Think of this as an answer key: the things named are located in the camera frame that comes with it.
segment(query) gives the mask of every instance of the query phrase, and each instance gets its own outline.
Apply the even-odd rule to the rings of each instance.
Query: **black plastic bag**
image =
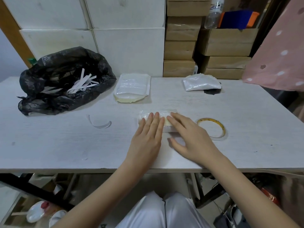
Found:
[[[97,76],[98,85],[67,94],[75,81],[80,79],[81,70],[85,75]],[[65,49],[40,58],[37,63],[21,73],[20,86],[27,93],[18,109],[28,115],[31,112],[56,115],[74,110],[96,99],[99,94],[111,88],[116,82],[112,68],[104,56],[83,47]],[[62,88],[54,94],[41,93],[45,86]]]

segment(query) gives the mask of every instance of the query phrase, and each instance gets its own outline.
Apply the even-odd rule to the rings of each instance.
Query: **stacked boxes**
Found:
[[[163,77],[193,74],[192,56],[209,7],[210,0],[168,0]]]
[[[241,79],[258,29],[202,29],[196,45],[199,73]]]

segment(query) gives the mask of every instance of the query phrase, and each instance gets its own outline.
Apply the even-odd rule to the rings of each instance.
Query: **white box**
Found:
[[[98,52],[91,30],[20,30],[20,33],[37,60],[77,46]]]
[[[88,28],[79,0],[3,1],[21,29]]]
[[[86,0],[94,29],[165,26],[166,0]]]
[[[165,28],[93,30],[99,53],[116,77],[123,73],[163,76]]]

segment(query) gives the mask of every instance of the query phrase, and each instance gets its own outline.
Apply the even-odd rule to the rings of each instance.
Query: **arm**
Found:
[[[58,221],[54,228],[96,228],[136,185],[155,161],[165,119],[159,113],[142,119],[122,165],[99,188]]]
[[[299,228],[276,204],[253,185],[211,141],[206,130],[190,118],[171,113],[168,121],[183,137],[186,146],[171,138],[173,148],[183,157],[210,170],[252,228]]]

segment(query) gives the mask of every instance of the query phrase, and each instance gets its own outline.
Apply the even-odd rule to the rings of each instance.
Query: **white pants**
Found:
[[[211,228],[193,203],[181,193],[165,201],[154,191],[146,194],[116,228]]]

